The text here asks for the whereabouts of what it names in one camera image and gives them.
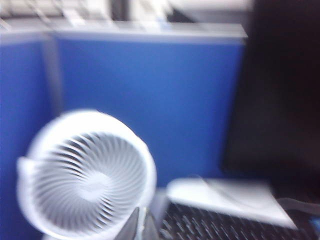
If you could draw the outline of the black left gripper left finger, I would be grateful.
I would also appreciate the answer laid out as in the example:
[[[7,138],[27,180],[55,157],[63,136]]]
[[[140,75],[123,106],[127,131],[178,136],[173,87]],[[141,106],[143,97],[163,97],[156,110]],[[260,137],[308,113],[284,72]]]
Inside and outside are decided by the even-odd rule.
[[[117,240],[134,240],[138,232],[140,208],[136,207],[117,234]]]

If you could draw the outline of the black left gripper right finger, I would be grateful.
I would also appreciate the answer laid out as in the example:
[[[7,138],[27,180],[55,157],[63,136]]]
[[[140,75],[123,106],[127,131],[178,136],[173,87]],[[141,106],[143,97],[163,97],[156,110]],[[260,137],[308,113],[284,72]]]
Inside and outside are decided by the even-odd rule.
[[[145,208],[144,222],[143,222],[143,239],[144,240],[160,240],[155,218],[149,208]]]

